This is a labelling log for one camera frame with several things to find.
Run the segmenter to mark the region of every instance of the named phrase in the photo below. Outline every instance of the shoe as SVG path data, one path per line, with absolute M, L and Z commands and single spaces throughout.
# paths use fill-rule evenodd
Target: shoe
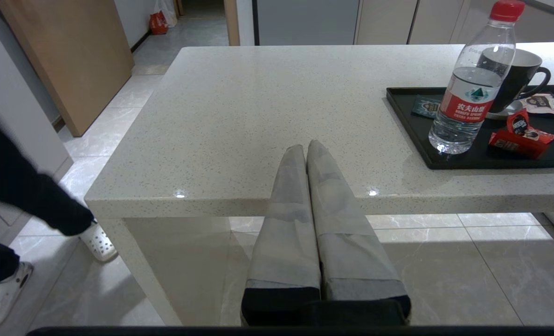
M 34 267 L 30 262 L 21 261 L 13 276 L 0 282 L 0 324 L 10 314 L 15 301 L 26 285 L 26 281 L 30 278 L 32 270 L 34 270 Z
M 93 225 L 81 233 L 80 239 L 99 261 L 109 261 L 118 253 L 99 224 Z

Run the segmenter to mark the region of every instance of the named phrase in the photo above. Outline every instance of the black tray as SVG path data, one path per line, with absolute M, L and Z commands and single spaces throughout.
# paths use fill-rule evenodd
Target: black tray
M 554 141 L 536 160 L 529 159 L 488 145 L 492 132 L 506 126 L 505 120 L 485 119 L 469 151 L 458 154 L 440 154 L 428 141 L 433 119 L 411 113 L 416 96 L 442 99 L 444 87 L 388 87 L 390 102 L 410 139 L 430 169 L 489 169 L 489 168 L 554 168 Z M 547 85 L 541 93 L 554 94 L 554 85 Z M 554 134 L 554 115 L 530 114 L 534 128 Z

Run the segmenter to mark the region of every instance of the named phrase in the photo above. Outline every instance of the snack packet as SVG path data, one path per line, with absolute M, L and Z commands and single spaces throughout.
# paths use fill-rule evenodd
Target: snack packet
M 439 106 L 441 106 L 441 101 L 439 99 L 426 98 L 418 94 L 416 100 L 414 100 L 412 112 L 434 119 L 437 111 L 439 111 Z
M 530 126 L 528 112 L 521 109 L 507 118 L 507 130 L 493 133 L 488 144 L 537 159 L 552 140 L 554 134 Z
M 529 113 L 554 114 L 554 94 L 540 93 L 520 100 Z

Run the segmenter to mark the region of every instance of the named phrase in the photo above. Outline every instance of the white quartz countertop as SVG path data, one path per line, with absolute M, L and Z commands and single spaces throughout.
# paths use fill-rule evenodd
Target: white quartz countertop
M 554 84 L 554 43 L 518 47 Z M 430 170 L 388 104 L 387 87 L 446 86 L 461 48 L 184 48 L 85 200 L 97 217 L 264 215 L 285 149 L 317 139 L 367 215 L 554 211 L 554 168 Z

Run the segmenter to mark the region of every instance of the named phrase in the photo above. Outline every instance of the table leg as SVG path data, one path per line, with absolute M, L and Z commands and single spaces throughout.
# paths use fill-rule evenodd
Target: table leg
M 219 325 L 230 235 L 226 217 L 100 223 L 166 325 Z

